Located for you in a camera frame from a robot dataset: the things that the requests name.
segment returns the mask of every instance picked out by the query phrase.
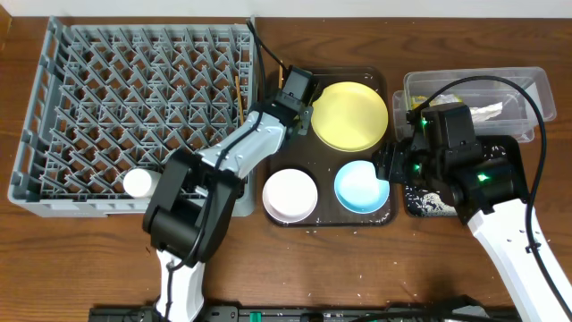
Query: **blue bowl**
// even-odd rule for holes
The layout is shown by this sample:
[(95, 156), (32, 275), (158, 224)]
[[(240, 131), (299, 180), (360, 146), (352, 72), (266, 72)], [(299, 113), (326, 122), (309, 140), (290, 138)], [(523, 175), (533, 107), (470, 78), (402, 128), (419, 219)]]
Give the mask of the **blue bowl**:
[(369, 214), (385, 204), (390, 196), (390, 184), (377, 179), (371, 162), (353, 161), (338, 171), (333, 191), (347, 210)]

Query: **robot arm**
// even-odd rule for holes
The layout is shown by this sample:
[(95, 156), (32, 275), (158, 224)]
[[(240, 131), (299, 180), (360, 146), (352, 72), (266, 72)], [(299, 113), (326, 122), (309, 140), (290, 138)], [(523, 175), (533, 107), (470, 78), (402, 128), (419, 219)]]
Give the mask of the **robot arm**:
[[(476, 137), (462, 103), (427, 107), (408, 117), (414, 136), (374, 154), (378, 177), (440, 192), (491, 257), (523, 321), (567, 321), (529, 249), (528, 190), (517, 142), (510, 136)], [(499, 148), (504, 152), (498, 157), (485, 157)], [(572, 286), (534, 212), (533, 231), (545, 266), (572, 305)]]
[[(517, 307), (523, 321), (567, 321), (564, 310), (546, 284), (534, 260), (526, 251), (526, 204), (519, 199), (493, 206), (494, 213), (479, 211), (468, 222), (468, 227), (483, 245), (497, 267), (502, 282)], [(533, 210), (534, 237), (552, 280), (568, 305), (572, 304), (572, 287), (549, 247)]]
[[(157, 248), (161, 261), (161, 297), (156, 309), (163, 317), (190, 322), (198, 316), (204, 303), (205, 263), (223, 241), (242, 179), (284, 142), (307, 133), (313, 111), (309, 102), (316, 87), (312, 73), (292, 66), (284, 88), (251, 107), (246, 122), (225, 140), (192, 155), (178, 150), (167, 162), (143, 219), (143, 229), (151, 235), (151, 245)], [(231, 144), (215, 168), (221, 152)], [(180, 198), (181, 190), (211, 195), (208, 214), (202, 202)], [(205, 216), (204, 233), (199, 236)], [(170, 273), (168, 267), (178, 266), (196, 241), (194, 256)]]

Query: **green led light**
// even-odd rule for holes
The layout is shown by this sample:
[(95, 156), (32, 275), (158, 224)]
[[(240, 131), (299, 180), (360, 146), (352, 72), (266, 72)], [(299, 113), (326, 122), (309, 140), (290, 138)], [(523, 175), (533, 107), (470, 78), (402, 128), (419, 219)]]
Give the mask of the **green led light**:
[(485, 180), (491, 179), (491, 178), (488, 177), (486, 174), (478, 174), (476, 177), (479, 178), (479, 181), (480, 181), (480, 182), (483, 182), (483, 181), (485, 181)]

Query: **yellow plate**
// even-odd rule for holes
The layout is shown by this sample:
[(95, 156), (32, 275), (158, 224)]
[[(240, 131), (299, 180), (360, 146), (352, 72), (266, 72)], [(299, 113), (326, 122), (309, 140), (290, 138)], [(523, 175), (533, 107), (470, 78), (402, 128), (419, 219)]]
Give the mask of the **yellow plate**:
[(345, 81), (324, 89), (312, 105), (312, 127), (327, 145), (346, 152), (371, 148), (387, 129), (387, 107), (366, 85)]

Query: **white cup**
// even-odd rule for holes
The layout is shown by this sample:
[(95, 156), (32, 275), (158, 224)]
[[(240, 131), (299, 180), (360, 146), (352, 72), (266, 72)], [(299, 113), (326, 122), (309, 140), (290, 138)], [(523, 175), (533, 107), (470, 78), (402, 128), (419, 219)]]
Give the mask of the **white cup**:
[(161, 174), (155, 171), (135, 168), (129, 170), (123, 178), (123, 188), (133, 198), (149, 198), (153, 196)]

